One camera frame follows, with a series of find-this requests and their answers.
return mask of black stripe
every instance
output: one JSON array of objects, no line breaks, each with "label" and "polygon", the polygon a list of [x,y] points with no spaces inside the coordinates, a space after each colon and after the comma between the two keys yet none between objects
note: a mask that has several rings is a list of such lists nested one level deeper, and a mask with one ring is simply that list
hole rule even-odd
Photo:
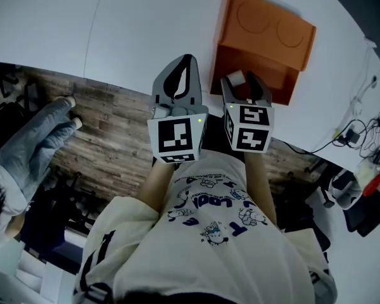
[{"label": "black stripe", "polygon": [[82,291],[87,291],[89,289],[86,283],[86,274],[90,271],[91,262],[93,260],[93,254],[94,252],[89,256],[89,258],[87,258],[82,270],[82,277],[80,278],[80,288],[82,289]]},{"label": "black stripe", "polygon": [[99,256],[97,258],[97,264],[99,264],[100,262],[102,262],[104,260],[104,258],[106,257],[106,252],[107,252],[107,248],[108,248],[108,245],[114,235],[114,231],[111,231],[110,233],[108,233],[107,235],[105,235],[103,238],[105,241],[102,243],[101,245],[101,248],[100,248],[100,251],[99,251]]}]

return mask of white sleeve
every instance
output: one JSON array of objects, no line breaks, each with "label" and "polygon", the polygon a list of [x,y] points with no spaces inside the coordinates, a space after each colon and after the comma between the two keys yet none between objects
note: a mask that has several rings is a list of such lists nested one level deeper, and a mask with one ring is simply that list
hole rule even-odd
[{"label": "white sleeve", "polygon": [[113,198],[87,237],[73,301],[76,303],[93,284],[112,289],[115,274],[158,219],[159,213],[138,199]]},{"label": "white sleeve", "polygon": [[310,271],[315,291],[316,304],[333,304],[337,291],[335,281],[329,271],[321,247],[313,229],[288,232],[284,234],[297,249]]}]

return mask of cartoon print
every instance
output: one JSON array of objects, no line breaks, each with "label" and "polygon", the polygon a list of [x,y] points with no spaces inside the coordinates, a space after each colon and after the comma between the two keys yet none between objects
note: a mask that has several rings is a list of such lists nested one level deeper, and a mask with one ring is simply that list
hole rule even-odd
[{"label": "cartoon print", "polygon": [[217,184],[217,180],[214,179],[214,178],[204,178],[200,184],[202,186],[205,186],[205,187],[208,187],[208,188],[212,188],[214,187],[216,184]]},{"label": "cartoon print", "polygon": [[263,215],[254,212],[251,209],[246,208],[240,208],[239,209],[239,218],[242,220],[242,223],[244,225],[257,225],[258,222],[262,223],[263,225],[267,225],[266,223],[266,217]]},{"label": "cartoon print", "polygon": [[223,237],[221,230],[216,222],[212,222],[211,225],[205,228],[205,232],[201,233],[202,236],[207,237],[207,241],[210,244],[221,244],[228,242],[228,237]]},{"label": "cartoon print", "polygon": [[176,217],[179,217],[179,216],[189,216],[191,214],[193,214],[193,212],[191,210],[186,210],[186,209],[170,210],[168,212],[167,217],[169,218],[169,222],[173,222],[176,219]]},{"label": "cartoon print", "polygon": [[189,199],[189,189],[190,186],[184,188],[179,194],[177,194],[177,198],[180,198],[183,201],[183,203],[174,206],[174,208],[182,208],[187,203]]},{"label": "cartoon print", "polygon": [[233,197],[237,200],[245,200],[246,198],[249,198],[246,191],[243,191],[242,189],[231,189],[231,195],[233,195]]}]

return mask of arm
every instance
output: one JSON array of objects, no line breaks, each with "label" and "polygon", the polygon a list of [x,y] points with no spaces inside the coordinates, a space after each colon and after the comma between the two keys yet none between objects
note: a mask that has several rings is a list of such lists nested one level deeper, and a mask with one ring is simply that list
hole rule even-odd
[{"label": "arm", "polygon": [[141,186],[137,199],[160,213],[167,187],[174,172],[175,166],[173,163],[167,164],[156,161],[144,184]]},{"label": "arm", "polygon": [[260,153],[244,153],[246,169],[246,188],[250,198],[258,205],[261,211],[277,225],[276,211],[263,157]]},{"label": "arm", "polygon": [[6,235],[9,238],[15,237],[18,233],[21,232],[21,229],[23,228],[25,221],[25,214],[19,214],[17,216],[13,216],[10,220],[10,223],[7,225],[6,228]]}]

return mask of wooden floor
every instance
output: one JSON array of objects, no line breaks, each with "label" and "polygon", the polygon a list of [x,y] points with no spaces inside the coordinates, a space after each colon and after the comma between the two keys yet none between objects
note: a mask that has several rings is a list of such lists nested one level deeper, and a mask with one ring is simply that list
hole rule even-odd
[{"label": "wooden floor", "polygon": [[[82,117],[83,127],[55,154],[51,166],[70,175],[81,172],[79,187],[95,191],[100,198],[135,197],[153,158],[146,125],[150,96],[56,72],[23,71],[37,81],[48,101],[73,95],[77,105],[72,111]],[[264,157],[275,193],[282,191],[290,172],[302,182],[318,177],[304,173],[316,156],[298,155],[276,139]]]}]

